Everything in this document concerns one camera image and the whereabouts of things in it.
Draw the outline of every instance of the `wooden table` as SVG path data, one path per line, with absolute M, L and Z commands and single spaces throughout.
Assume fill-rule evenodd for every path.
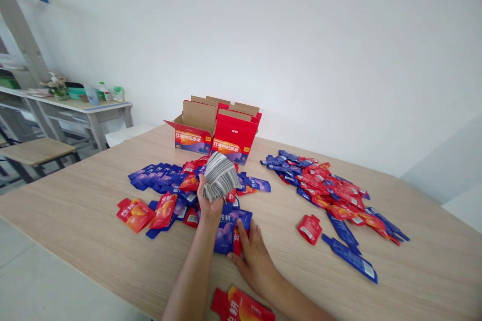
M 151 163 L 197 159 L 174 148 L 173 130 L 155 128 L 0 198 L 0 213 L 34 240 L 153 318 L 160 319 L 186 257 L 194 229 L 176 222 L 155 240 L 135 234 L 116 216 L 124 197 L 146 203 L 159 195 L 136 190 L 127 175 Z M 482 235 L 401 180 L 270 140 L 256 138 L 248 175 L 268 180 L 271 193 L 240 197 L 263 229 L 279 270 L 338 319 L 475 319 L 482 284 Z M 368 190 L 367 203 L 412 241 L 397 247 L 368 227 L 350 225 L 363 256 L 378 273 L 368 281 L 321 240 L 308 244 L 295 229 L 315 214 L 327 235 L 336 233 L 324 214 L 296 194 L 259 160 L 286 149 L 330 161 L 332 171 Z M 231 284 L 253 294 L 235 267 L 215 254 L 209 292 Z M 208 311 L 208 319 L 219 317 Z

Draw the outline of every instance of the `open cardboard box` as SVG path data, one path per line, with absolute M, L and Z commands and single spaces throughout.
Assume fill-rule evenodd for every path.
M 262 114 L 259 108 L 223 99 L 191 96 L 173 122 L 175 146 L 202 154 L 218 151 L 246 164 Z

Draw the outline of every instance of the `stool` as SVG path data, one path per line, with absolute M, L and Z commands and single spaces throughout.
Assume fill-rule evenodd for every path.
M 55 161 L 62 169 L 64 164 L 61 158 L 67 155 L 73 156 L 75 162 L 80 161 L 75 147 L 50 138 L 40 138 L 0 148 L 0 155 L 7 159 L 12 168 L 26 183 L 31 183 L 34 180 L 23 165 L 33 167 L 38 176 L 42 178 L 46 176 L 42 168 L 44 164 Z

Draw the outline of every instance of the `bottle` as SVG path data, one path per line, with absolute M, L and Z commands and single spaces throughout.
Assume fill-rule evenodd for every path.
M 102 94 L 102 97 L 104 98 L 104 100 L 112 100 L 112 95 L 111 93 L 108 91 L 107 87 L 105 86 L 105 83 L 104 82 L 100 82 L 100 92 Z

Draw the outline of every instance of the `floor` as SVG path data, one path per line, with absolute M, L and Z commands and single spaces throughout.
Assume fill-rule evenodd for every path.
M 79 151 L 81 159 L 97 153 Z M 2 167 L 15 171 L 5 162 Z M 0 182 L 8 180 L 0 176 Z M 0 189 L 0 195 L 23 186 Z M 75 268 L 0 217 L 0 319 L 5 321 L 150 321 L 151 318 Z

